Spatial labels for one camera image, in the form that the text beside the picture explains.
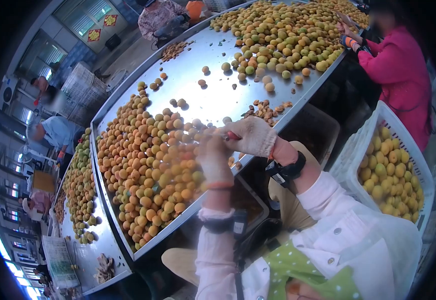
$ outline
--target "floor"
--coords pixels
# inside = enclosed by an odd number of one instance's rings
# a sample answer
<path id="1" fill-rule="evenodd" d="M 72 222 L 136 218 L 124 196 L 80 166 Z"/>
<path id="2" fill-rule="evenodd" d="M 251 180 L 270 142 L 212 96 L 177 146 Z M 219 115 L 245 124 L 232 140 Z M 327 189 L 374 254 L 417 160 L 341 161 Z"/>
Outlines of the floor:
<path id="1" fill-rule="evenodd" d="M 129 73 L 138 68 L 145 60 L 150 57 L 155 50 L 151 49 L 152 42 L 143 38 L 142 36 L 133 42 L 116 60 L 107 67 L 102 69 L 101 73 L 104 75 L 120 71 L 121 69 L 127 70 Z M 107 83 L 111 79 L 110 76 L 105 80 Z"/>
<path id="2" fill-rule="evenodd" d="M 119 37 L 121 38 L 121 43 L 113 51 L 104 48 L 103 51 L 98 54 L 98 59 L 92 67 L 93 71 L 101 69 L 101 74 L 109 74 L 107 73 L 107 69 L 109 69 L 116 60 L 123 56 L 126 51 L 142 37 L 142 35 L 140 29 L 133 25 L 120 33 Z"/>

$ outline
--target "hand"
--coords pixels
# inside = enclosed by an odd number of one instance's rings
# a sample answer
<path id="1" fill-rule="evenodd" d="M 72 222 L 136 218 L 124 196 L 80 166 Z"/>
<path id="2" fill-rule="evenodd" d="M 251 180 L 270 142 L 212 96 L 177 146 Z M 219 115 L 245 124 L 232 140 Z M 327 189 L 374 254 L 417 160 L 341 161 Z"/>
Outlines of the hand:
<path id="1" fill-rule="evenodd" d="M 63 165 L 64 164 L 64 157 L 65 157 L 65 153 L 63 152 L 63 151 L 59 151 L 59 154 L 58 154 L 58 159 L 57 159 L 57 161 L 58 161 L 58 163 L 60 164 L 60 165 Z"/>
<path id="2" fill-rule="evenodd" d="M 341 35 L 345 35 L 345 36 L 351 36 L 352 35 L 352 31 L 350 30 L 350 28 L 348 28 L 347 24 L 343 23 L 343 22 L 338 22 L 335 27 L 338 29 L 338 32 Z"/>
<path id="3" fill-rule="evenodd" d="M 228 122 L 221 130 L 231 131 L 240 138 L 240 140 L 230 139 L 225 142 L 228 148 L 263 158 L 271 155 L 277 140 L 276 131 L 259 117 L 247 117 L 237 122 Z"/>
<path id="4" fill-rule="evenodd" d="M 344 14 L 344 13 L 341 13 L 341 12 L 339 12 L 339 11 L 336 11 L 336 14 L 337 14 L 338 17 L 341 19 L 341 23 L 342 23 L 342 24 L 347 25 L 348 27 L 353 27 L 353 26 L 355 26 L 355 22 L 352 21 L 352 19 L 351 19 L 348 15 L 346 15 L 346 14 Z"/>
<path id="5" fill-rule="evenodd" d="M 209 189 L 233 186 L 235 179 L 228 166 L 231 154 L 221 136 L 206 136 L 200 140 L 197 160 L 203 169 Z"/>
<path id="6" fill-rule="evenodd" d="M 170 33 L 173 30 L 171 22 L 168 21 L 163 27 L 155 31 L 155 36 L 160 37 Z"/>

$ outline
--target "air conditioner unit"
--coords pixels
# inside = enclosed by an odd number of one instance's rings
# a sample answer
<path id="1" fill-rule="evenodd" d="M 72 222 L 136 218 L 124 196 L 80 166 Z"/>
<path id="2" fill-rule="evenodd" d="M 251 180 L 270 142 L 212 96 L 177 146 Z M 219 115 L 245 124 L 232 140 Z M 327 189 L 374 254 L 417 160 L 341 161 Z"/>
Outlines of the air conditioner unit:
<path id="1" fill-rule="evenodd" d="M 0 89 L 0 108 L 3 104 L 10 104 L 11 99 L 13 99 L 14 93 L 16 92 L 16 86 L 18 85 L 19 79 L 11 76 L 3 76 L 3 84 Z"/>

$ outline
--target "green apron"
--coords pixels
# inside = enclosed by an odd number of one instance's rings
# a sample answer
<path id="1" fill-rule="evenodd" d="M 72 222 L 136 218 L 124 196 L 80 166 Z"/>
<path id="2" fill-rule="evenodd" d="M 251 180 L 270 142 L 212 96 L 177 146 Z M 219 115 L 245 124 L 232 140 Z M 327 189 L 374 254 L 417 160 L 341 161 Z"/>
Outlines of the green apron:
<path id="1" fill-rule="evenodd" d="M 263 259 L 270 266 L 268 300 L 286 299 L 285 285 L 290 278 L 305 282 L 325 299 L 362 299 L 352 279 L 351 267 L 342 268 L 327 280 L 291 240 Z"/>

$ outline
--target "metal sorting table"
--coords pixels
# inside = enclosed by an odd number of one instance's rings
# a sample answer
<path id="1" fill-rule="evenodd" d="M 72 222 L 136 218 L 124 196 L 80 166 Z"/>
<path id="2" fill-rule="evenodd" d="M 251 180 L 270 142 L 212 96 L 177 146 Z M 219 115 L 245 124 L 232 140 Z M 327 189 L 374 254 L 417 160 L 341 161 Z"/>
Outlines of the metal sorting table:
<path id="1" fill-rule="evenodd" d="M 252 2 L 244 3 L 227 11 L 246 8 L 250 6 L 251 3 Z M 170 108 L 171 111 L 178 111 L 180 113 L 181 117 L 184 119 L 184 123 L 191 122 L 193 119 L 200 119 L 203 124 L 213 123 L 216 127 L 221 127 L 223 126 L 222 119 L 224 117 L 231 117 L 233 121 L 241 119 L 241 115 L 249 110 L 248 106 L 256 99 L 260 101 L 269 99 L 270 108 L 277 107 L 281 105 L 282 102 L 291 101 L 293 106 L 286 108 L 282 114 L 274 118 L 274 120 L 278 120 L 274 129 L 280 132 L 310 100 L 347 53 L 347 51 L 344 51 L 323 73 L 310 69 L 311 75 L 304 76 L 302 85 L 296 85 L 293 82 L 294 76 L 301 74 L 299 70 L 292 71 L 291 79 L 283 79 L 277 72 L 267 70 L 267 75 L 272 77 L 273 83 L 275 84 L 275 91 L 267 92 L 263 82 L 254 82 L 254 74 L 248 75 L 245 81 L 239 81 L 238 72 L 235 69 L 231 69 L 227 72 L 221 70 L 222 63 L 232 62 L 234 60 L 233 55 L 236 52 L 241 53 L 241 51 L 239 47 L 235 47 L 236 37 L 230 31 L 215 32 L 214 30 L 210 30 L 210 21 L 215 17 L 216 16 L 212 16 L 200 22 L 170 41 L 143 62 L 143 64 L 123 81 L 104 103 L 91 122 L 92 132 L 90 141 L 93 141 L 91 145 L 94 153 L 97 153 L 96 137 L 100 135 L 101 131 L 105 131 L 107 123 L 116 117 L 118 107 L 125 105 L 130 100 L 131 94 L 138 93 L 137 83 L 144 81 L 149 85 L 149 83 L 154 82 L 156 78 L 159 78 L 161 72 L 165 72 L 167 78 L 163 80 L 159 88 L 155 91 L 150 88 L 147 89 L 150 105 L 146 110 L 151 115 L 162 113 L 163 109 Z M 181 52 L 176 59 L 161 63 L 160 58 L 163 50 L 168 45 L 181 41 L 194 42 L 186 46 L 184 51 Z M 208 75 L 204 75 L 201 71 L 203 66 L 209 67 L 210 73 Z M 200 87 L 197 83 L 200 79 L 204 79 L 207 85 Z M 237 85 L 236 90 L 233 90 L 233 84 Z M 292 94 L 292 88 L 295 89 L 295 94 Z M 187 110 L 173 108 L 169 104 L 170 99 L 178 100 L 180 98 L 185 99 L 188 103 L 189 108 Z M 239 153 L 237 152 L 233 154 L 235 162 L 238 161 L 238 155 Z M 247 154 L 240 159 L 240 162 L 243 166 L 246 166 L 252 158 L 252 155 Z M 96 155 L 93 156 L 93 160 L 96 168 L 94 171 L 96 174 L 100 174 L 97 169 L 98 158 Z M 239 170 L 233 167 L 232 172 L 236 175 Z M 111 218 L 115 223 L 119 236 L 125 244 L 129 255 L 135 261 L 187 219 L 195 215 L 201 206 L 201 201 L 203 201 L 206 195 L 206 193 L 201 195 L 173 222 L 162 229 L 141 249 L 133 253 L 128 243 L 128 240 L 131 238 L 128 237 L 126 232 L 123 232 L 119 225 L 119 209 L 117 205 L 112 204 L 114 193 L 107 191 L 106 182 L 101 174 L 95 178 L 97 179 L 96 183 L 100 185 L 103 191 L 103 201 L 110 211 Z"/>
<path id="2" fill-rule="evenodd" d="M 64 183 L 64 178 L 59 185 L 58 193 L 61 190 L 61 186 Z M 100 189 L 96 186 L 97 195 L 100 195 Z M 75 271 L 82 289 L 83 296 L 92 294 L 96 291 L 102 290 L 121 279 L 131 275 L 131 269 L 128 262 L 125 260 L 125 256 L 122 254 L 118 243 L 115 239 L 113 232 L 111 231 L 110 222 L 103 209 L 102 196 L 94 197 L 94 209 L 93 216 L 96 217 L 97 224 L 93 226 L 87 225 L 86 231 L 91 231 L 95 237 L 93 243 L 80 244 L 78 240 L 74 238 L 73 222 L 70 220 L 70 213 L 66 207 L 68 199 L 64 202 L 64 219 L 63 224 L 59 224 L 59 231 L 61 237 L 70 236 L 70 240 L 65 239 L 68 253 L 70 254 L 71 263 L 78 266 L 78 270 Z M 113 258 L 115 276 L 106 281 L 103 284 L 98 284 L 93 277 L 98 271 L 99 267 L 97 258 L 103 253 L 108 259 Z"/>

